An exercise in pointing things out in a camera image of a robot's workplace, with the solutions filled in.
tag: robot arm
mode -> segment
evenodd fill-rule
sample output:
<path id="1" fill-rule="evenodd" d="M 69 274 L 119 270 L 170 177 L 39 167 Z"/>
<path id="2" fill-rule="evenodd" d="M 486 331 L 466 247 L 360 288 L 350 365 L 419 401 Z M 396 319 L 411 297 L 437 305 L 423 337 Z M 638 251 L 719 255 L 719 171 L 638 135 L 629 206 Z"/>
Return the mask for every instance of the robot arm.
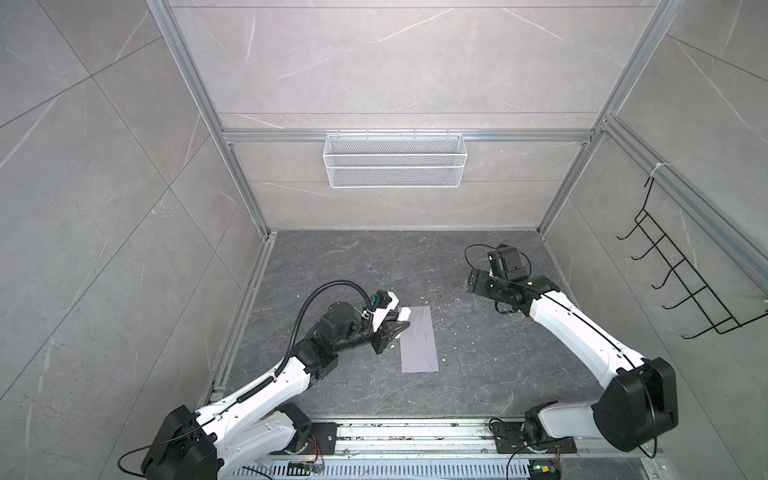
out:
<path id="1" fill-rule="evenodd" d="M 232 395 L 195 413 L 186 406 L 174 410 L 141 464 L 144 476 L 213 480 L 270 452 L 300 450 L 312 422 L 294 404 L 285 402 L 335 369 L 337 352 L 369 343 L 380 354 L 410 325 L 410 309 L 403 307 L 398 313 L 394 293 L 380 290 L 370 302 L 359 319 L 349 303 L 334 303 L 290 349 L 287 362 L 281 361 Z"/>
<path id="2" fill-rule="evenodd" d="M 643 365 L 643 356 L 616 340 L 584 315 L 562 292 L 548 292 L 531 303 L 530 317 L 554 333 L 587 366 L 603 389 L 619 369 Z"/>
<path id="3" fill-rule="evenodd" d="M 528 445 L 560 437 L 605 438 L 629 452 L 677 425 L 675 374 L 667 362 L 646 359 L 615 339 L 546 277 L 529 277 L 514 247 L 499 245 L 488 259 L 491 272 L 472 268 L 467 291 L 507 303 L 544 326 L 604 389 L 598 400 L 549 402 L 528 410 Z"/>

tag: black mounting bracket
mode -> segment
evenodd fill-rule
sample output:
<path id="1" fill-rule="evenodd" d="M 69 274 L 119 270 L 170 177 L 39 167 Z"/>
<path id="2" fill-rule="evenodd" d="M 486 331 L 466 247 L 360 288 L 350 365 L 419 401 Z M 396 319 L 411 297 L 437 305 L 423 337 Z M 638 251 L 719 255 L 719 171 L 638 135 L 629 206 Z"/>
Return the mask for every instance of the black mounting bracket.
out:
<path id="1" fill-rule="evenodd" d="M 317 446 L 323 455 L 333 455 L 336 452 L 336 433 L 339 430 L 339 424 L 334 422 L 317 422 L 310 427 L 308 438 L 310 439 L 303 449 L 298 452 L 288 452 L 280 450 L 274 452 L 274 455 L 309 455 L 314 453 L 314 446 L 311 438 L 317 439 Z"/>
<path id="2" fill-rule="evenodd" d="M 523 440 L 522 426 L 523 422 L 504 422 L 503 420 L 492 419 L 488 425 L 493 434 L 493 440 L 496 443 L 496 452 L 512 454 L 521 453 L 520 449 L 525 446 Z M 560 446 L 560 453 L 576 453 L 576 444 L 572 437 L 565 439 L 553 439 L 551 442 L 535 445 L 537 453 L 557 453 Z"/>

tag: perforated metal tray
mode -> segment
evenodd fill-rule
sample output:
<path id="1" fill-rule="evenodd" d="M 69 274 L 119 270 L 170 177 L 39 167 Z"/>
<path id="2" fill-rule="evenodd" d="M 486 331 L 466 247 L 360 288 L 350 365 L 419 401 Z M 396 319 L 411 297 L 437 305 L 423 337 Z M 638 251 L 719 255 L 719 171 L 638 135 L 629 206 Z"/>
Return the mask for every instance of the perforated metal tray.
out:
<path id="1" fill-rule="evenodd" d="M 482 479 L 501 480 L 507 478 L 507 458 L 467 459 L 333 459 L 326 463 L 321 473 L 309 474 L 298 468 L 289 468 L 288 460 L 275 460 L 269 468 L 254 463 L 250 468 L 267 473 L 274 480 L 297 480 L 300 478 L 327 478 L 328 480 L 404 480 L 409 478 L 430 478 L 459 480 Z M 528 478 L 528 460 L 512 459 L 509 462 L 509 478 Z M 229 480 L 242 478 L 266 478 L 256 472 L 239 468 Z"/>
<path id="2" fill-rule="evenodd" d="M 460 134 L 334 134 L 323 160 L 333 188 L 458 187 L 467 149 Z"/>

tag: marble wall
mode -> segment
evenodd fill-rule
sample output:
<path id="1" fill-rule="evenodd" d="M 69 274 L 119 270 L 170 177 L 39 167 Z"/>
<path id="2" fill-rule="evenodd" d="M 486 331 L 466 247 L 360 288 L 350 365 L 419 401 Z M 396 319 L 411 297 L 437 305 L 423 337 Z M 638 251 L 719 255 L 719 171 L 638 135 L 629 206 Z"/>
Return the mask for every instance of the marble wall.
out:
<path id="1" fill-rule="evenodd" d="M 644 0 L 176 0 L 225 127 L 587 127 Z"/>
<path id="2" fill-rule="evenodd" d="M 768 2 L 689 0 L 619 112 L 768 249 Z"/>
<path id="3" fill-rule="evenodd" d="M 274 229 L 533 230 L 578 143 L 467 143 L 457 188 L 329 186 L 323 144 L 237 144 L 235 150 Z"/>
<path id="4" fill-rule="evenodd" d="M 683 339 L 709 324 L 672 276 L 660 290 L 668 268 L 661 255 L 634 261 L 650 241 L 636 230 L 634 217 L 647 189 L 646 172 L 612 140 L 598 148 L 547 241 L 581 308 L 629 346 L 663 356 L 677 370 L 680 425 L 660 437 L 681 478 L 765 478 L 768 455 L 768 319 L 718 335 Z M 652 187 L 647 210 L 742 321 L 764 313 L 765 293 L 671 200 Z M 657 240 L 661 233 L 645 222 Z M 672 263 L 681 256 L 667 240 L 659 243 Z M 702 285 L 686 266 L 680 268 L 692 288 Z M 725 312 L 704 292 L 697 299 L 714 319 Z"/>
<path id="5" fill-rule="evenodd" d="M 768 180 L 767 19 L 768 3 L 760 0 L 690 0 L 618 115 L 763 248 L 768 247 L 768 202 L 762 193 Z M 681 338 L 707 327 L 706 320 L 691 302 L 661 309 L 684 298 L 683 286 L 672 278 L 660 290 L 651 288 L 666 275 L 663 260 L 657 253 L 631 260 L 650 246 L 642 234 L 616 238 L 631 228 L 646 178 L 616 144 L 605 141 L 548 241 L 585 311 L 616 334 L 634 337 L 639 347 L 663 347 L 665 358 L 674 362 L 679 393 L 687 400 L 679 431 L 666 434 L 662 445 L 683 477 L 766 478 L 768 321 L 724 335 Z M 765 312 L 766 294 L 659 187 L 649 210 L 736 318 L 746 321 Z M 576 229 L 583 234 L 573 235 Z M 662 250 L 677 262 L 680 255 L 665 243 Z M 682 274 L 693 288 L 700 285 L 691 271 Z M 594 288 L 582 287 L 577 279 L 584 278 Z M 621 295 L 620 309 L 614 299 Z M 706 293 L 697 299 L 714 319 L 727 317 Z M 641 311 L 628 312 L 625 304 Z"/>
<path id="6" fill-rule="evenodd" d="M 0 84 L 0 478 L 117 478 L 259 238 L 143 0 L 0 2 Z"/>

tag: cable tray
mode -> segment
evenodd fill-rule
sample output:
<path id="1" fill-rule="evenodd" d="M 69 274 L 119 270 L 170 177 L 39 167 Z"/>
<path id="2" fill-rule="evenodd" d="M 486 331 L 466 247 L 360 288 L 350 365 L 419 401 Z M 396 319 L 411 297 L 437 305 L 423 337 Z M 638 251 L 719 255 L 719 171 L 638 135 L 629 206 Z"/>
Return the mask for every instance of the cable tray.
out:
<path id="1" fill-rule="evenodd" d="M 298 468 L 289 468 L 289 460 L 273 460 L 269 468 L 254 463 L 248 465 L 254 470 L 267 473 L 274 480 L 297 480 L 301 478 L 333 478 L 334 480 L 403 480 L 407 478 L 446 478 L 460 480 L 477 478 L 495 480 L 506 478 L 505 469 L 508 458 L 467 458 L 467 459 L 354 459 L 333 458 L 326 460 L 326 467 L 321 473 L 303 472 Z M 527 478 L 526 459 L 512 459 L 509 464 L 509 478 Z M 242 478 L 266 478 L 256 472 L 239 468 L 230 480 Z"/>

